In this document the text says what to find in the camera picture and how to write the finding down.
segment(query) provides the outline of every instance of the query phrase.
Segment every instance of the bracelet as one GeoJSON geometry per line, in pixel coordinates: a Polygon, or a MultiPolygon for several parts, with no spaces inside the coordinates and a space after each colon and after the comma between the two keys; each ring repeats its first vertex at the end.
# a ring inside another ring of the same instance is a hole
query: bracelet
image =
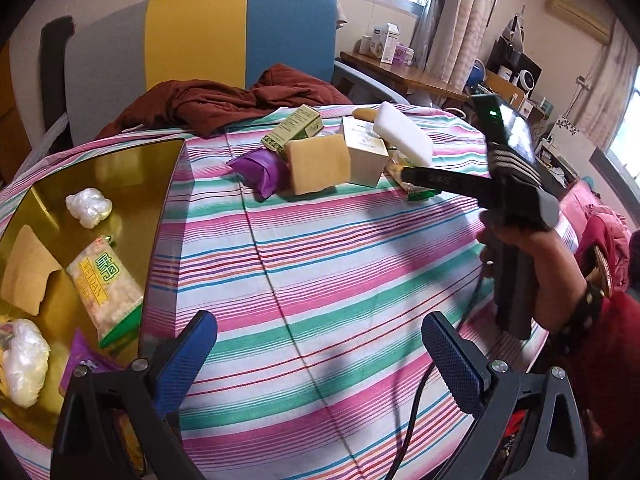
{"type": "Polygon", "coordinates": [[[554,343],[559,355],[567,355],[580,346],[594,323],[600,318],[604,292],[591,284],[580,298],[573,315],[555,336],[554,343]]]}

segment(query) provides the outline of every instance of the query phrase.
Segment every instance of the air conditioner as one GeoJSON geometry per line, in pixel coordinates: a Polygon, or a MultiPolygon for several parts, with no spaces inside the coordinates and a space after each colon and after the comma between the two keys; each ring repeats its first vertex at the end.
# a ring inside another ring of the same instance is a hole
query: air conditioner
{"type": "Polygon", "coordinates": [[[596,18],[565,0],[547,0],[546,12],[587,33],[600,43],[609,44],[611,29],[596,18]]]}

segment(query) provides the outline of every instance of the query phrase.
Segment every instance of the red sleeve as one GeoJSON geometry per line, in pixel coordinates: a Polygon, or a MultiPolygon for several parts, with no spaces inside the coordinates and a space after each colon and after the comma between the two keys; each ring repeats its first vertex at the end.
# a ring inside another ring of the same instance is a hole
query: red sleeve
{"type": "Polygon", "coordinates": [[[622,292],[604,300],[600,319],[566,359],[578,405],[624,451],[640,434],[640,304],[622,292]]]}

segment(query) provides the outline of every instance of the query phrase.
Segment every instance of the curtain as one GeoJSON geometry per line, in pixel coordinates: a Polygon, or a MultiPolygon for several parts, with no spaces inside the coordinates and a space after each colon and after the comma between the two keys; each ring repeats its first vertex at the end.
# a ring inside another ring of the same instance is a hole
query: curtain
{"type": "Polygon", "coordinates": [[[580,96],[572,114],[575,126],[603,151],[609,148],[625,115],[639,62],[638,49],[616,20],[591,92],[580,96]]]}
{"type": "Polygon", "coordinates": [[[492,0],[445,0],[425,70],[461,91],[476,60],[492,0]]]}
{"type": "Polygon", "coordinates": [[[444,3],[445,0],[427,0],[415,25],[409,46],[414,50],[414,66],[420,70],[427,63],[444,3]]]}

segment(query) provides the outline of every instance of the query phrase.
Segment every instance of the hand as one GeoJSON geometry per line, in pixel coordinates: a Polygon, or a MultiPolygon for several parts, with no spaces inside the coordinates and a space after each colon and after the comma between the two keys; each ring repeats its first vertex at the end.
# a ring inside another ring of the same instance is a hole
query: hand
{"type": "MultiPolygon", "coordinates": [[[[587,289],[578,262],[558,233],[555,230],[543,232],[498,226],[491,222],[487,211],[480,213],[480,220],[485,225],[484,230],[476,236],[481,244],[486,245],[486,230],[491,229],[498,240],[514,245],[533,257],[540,286],[534,319],[549,332],[558,332],[569,321],[587,289]]],[[[489,247],[482,249],[480,259],[484,264],[492,259],[489,247]]],[[[485,277],[490,278],[491,266],[485,266],[485,269],[485,277]]]]}

